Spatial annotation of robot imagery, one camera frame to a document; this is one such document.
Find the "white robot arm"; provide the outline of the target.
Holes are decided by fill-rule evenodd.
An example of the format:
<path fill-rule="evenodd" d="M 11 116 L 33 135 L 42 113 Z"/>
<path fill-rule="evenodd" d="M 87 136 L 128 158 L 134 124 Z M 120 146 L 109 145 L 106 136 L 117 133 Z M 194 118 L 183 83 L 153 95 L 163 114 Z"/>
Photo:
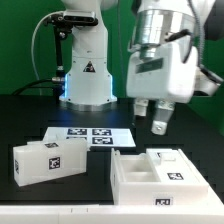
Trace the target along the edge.
<path fill-rule="evenodd" d="M 100 110 L 116 101 L 101 12 L 118 0 L 61 1 L 65 9 L 53 17 L 72 34 L 73 44 L 60 101 L 78 110 Z M 146 114 L 149 101 L 156 102 L 152 132 L 163 135 L 175 104 L 196 93 L 211 95 L 222 83 L 202 64 L 203 48 L 193 41 L 224 37 L 224 0 L 133 0 L 132 12 L 136 23 L 128 44 L 126 93 L 137 116 Z"/>

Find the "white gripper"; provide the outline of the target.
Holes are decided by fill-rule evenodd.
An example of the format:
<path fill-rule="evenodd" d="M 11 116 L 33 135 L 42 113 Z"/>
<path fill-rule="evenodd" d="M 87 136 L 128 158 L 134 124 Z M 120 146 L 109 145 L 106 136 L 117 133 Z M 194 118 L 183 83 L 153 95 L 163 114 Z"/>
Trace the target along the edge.
<path fill-rule="evenodd" d="M 180 45 L 169 42 L 159 47 L 153 59 L 143 62 L 140 53 L 129 59 L 126 92 L 134 100 L 134 115 L 145 117 L 149 101 L 155 105 L 151 131 L 164 135 L 174 112 L 175 103 L 188 103 L 193 96 L 197 66 L 193 48 L 186 63 L 181 60 Z"/>

